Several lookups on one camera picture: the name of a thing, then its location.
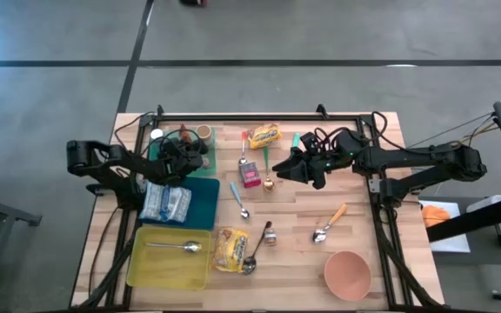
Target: gray floor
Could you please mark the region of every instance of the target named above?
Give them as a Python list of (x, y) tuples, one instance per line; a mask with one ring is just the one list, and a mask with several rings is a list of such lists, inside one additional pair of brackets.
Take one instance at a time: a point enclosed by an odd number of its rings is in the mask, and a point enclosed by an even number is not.
[[(130, 59), (144, 0), (0, 1), (0, 60)], [(141, 59), (501, 59), (501, 0), (158, 1)], [(70, 139), (107, 141), (127, 68), (0, 68), (0, 202), (18, 225), (0, 311), (67, 306), (90, 222), (89, 180), (66, 172)], [(491, 111), (501, 67), (139, 69), (128, 112), (397, 111), (406, 143)], [(476, 124), (431, 143), (460, 137)], [(428, 195), (501, 194), (501, 136), (476, 139), (489, 173)], [(501, 269), (438, 264), (446, 302), (501, 311)]]

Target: yellow snack package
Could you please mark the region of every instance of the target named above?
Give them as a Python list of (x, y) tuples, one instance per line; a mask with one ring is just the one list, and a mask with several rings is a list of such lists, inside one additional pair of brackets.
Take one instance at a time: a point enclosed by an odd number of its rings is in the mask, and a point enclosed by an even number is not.
[(216, 251), (212, 264), (218, 270), (243, 272), (244, 250), (249, 234), (233, 228), (224, 228), (217, 234)]
[(265, 125), (249, 130), (249, 143), (251, 149), (262, 148), (282, 138), (279, 126)]

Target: wooden table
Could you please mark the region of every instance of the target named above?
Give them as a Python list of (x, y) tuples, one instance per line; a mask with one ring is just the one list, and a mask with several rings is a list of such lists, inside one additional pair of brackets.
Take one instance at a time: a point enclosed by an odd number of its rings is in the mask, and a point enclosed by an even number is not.
[[(395, 143), (404, 144), (396, 113), (384, 113), (388, 118), (385, 135)], [(138, 114), (119, 114), (115, 129), (127, 124)], [(187, 127), (200, 123), (188, 122)], [(271, 145), (270, 166), (283, 161), (289, 155), (293, 135), (304, 134), (315, 127), (326, 131), (347, 126), (347, 122), (277, 122), (283, 139)], [(245, 189), (239, 183), (239, 192), (245, 208), (250, 211), (247, 223), (239, 216), (239, 207), (231, 193), (229, 182), (239, 182), (237, 160), (241, 156), (241, 131), (256, 127), (261, 122), (208, 122), (216, 128), (217, 179), (220, 180), (217, 204), (216, 230), (231, 226), (250, 234), (249, 249), (254, 250), (266, 221), (272, 221), (277, 232), (276, 247), (262, 247), (257, 253), (258, 267), (255, 273), (244, 276), (210, 269), (209, 282), (204, 290), (161, 290), (134, 288), (130, 307), (132, 310), (381, 310), (387, 308), (384, 280), (380, 269), (371, 208), (364, 177), (353, 174), (351, 169), (336, 170), (326, 176), (327, 184), (314, 190), (310, 184), (282, 180), (272, 175), (275, 190), (266, 193), (261, 187)], [(164, 130), (174, 130), (179, 123), (160, 123)], [(137, 123), (120, 132), (129, 149), (133, 149), (137, 135)], [(265, 165), (262, 150), (250, 150), (247, 158), (257, 163), (262, 178)], [(410, 175), (410, 170), (388, 170), (389, 177)], [(329, 230), (321, 244), (314, 244), (311, 235), (323, 227), (331, 215), (346, 202), (347, 212)], [(79, 304), (87, 297), (88, 277), (98, 240), (111, 212), (117, 206), (114, 196), (97, 199), (90, 230), (84, 247), (83, 259), (78, 272), (77, 284), (71, 304)], [(418, 205), (404, 203), (398, 209), (397, 225), (403, 245), (405, 261), (418, 281), (429, 294), (443, 302), (438, 274), (432, 258), (428, 237)], [(119, 216), (116, 214), (104, 246), (100, 252), (95, 282), (97, 285), (108, 271), (113, 258)], [(346, 302), (333, 296), (324, 283), (324, 263), (340, 250), (349, 250), (362, 256), (371, 267), (372, 286), (365, 299)], [(123, 294), (127, 266), (120, 275), (116, 301)], [(402, 303), (397, 270), (391, 265), (397, 301)]]

